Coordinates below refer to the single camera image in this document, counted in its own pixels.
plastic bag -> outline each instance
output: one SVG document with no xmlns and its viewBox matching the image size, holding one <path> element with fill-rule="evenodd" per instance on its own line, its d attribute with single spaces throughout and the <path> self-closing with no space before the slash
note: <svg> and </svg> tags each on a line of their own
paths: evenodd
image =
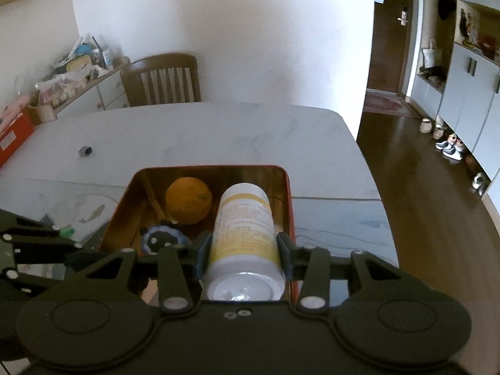
<svg viewBox="0 0 500 375">
<path fill-rule="evenodd" d="M 425 69 L 441 65 L 443 51 L 441 49 L 437 49 L 436 40 L 434 38 L 431 38 L 429 49 L 422 49 L 422 54 L 423 66 Z"/>
<path fill-rule="evenodd" d="M 59 107 L 64 101 L 75 96 L 78 89 L 84 89 L 85 86 L 85 76 L 79 71 L 59 74 L 52 80 L 38 82 L 35 85 L 40 92 L 38 104 Z"/>
</svg>

wooden floor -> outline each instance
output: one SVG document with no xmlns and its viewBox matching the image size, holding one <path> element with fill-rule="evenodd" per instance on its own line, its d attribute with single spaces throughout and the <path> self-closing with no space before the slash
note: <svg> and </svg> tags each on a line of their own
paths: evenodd
<svg viewBox="0 0 500 375">
<path fill-rule="evenodd" d="M 464 163 L 434 148 L 419 120 L 363 113 L 358 144 L 386 207 L 403 270 L 458 299 L 472 316 L 460 358 L 500 370 L 500 238 Z"/>
</svg>

chair backrest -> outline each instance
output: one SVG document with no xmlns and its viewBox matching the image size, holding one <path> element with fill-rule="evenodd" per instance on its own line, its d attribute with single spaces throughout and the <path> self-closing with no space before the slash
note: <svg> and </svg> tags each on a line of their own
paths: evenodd
<svg viewBox="0 0 500 375">
<path fill-rule="evenodd" d="M 185 53 L 166 53 L 129 64 L 122 81 L 132 107 L 201 102 L 198 63 Z"/>
</svg>

green object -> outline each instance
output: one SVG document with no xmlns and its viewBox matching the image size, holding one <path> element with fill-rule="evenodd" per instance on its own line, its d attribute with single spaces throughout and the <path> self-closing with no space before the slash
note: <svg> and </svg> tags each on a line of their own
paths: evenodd
<svg viewBox="0 0 500 375">
<path fill-rule="evenodd" d="M 70 225 L 67 225 L 66 227 L 64 228 L 61 228 L 61 230 L 59 230 L 60 233 L 59 235 L 63 238 L 66 238 L 66 239 L 71 239 L 72 235 L 74 234 L 74 228 L 71 227 Z"/>
</svg>

orange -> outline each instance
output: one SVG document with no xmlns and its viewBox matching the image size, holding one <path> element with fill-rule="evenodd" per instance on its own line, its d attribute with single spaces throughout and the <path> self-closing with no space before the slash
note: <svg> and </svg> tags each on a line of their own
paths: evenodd
<svg viewBox="0 0 500 375">
<path fill-rule="evenodd" d="M 179 224 L 196 224 L 208 215 L 212 193 L 201 180 L 181 177 L 170 185 L 165 200 L 167 213 Z"/>
</svg>

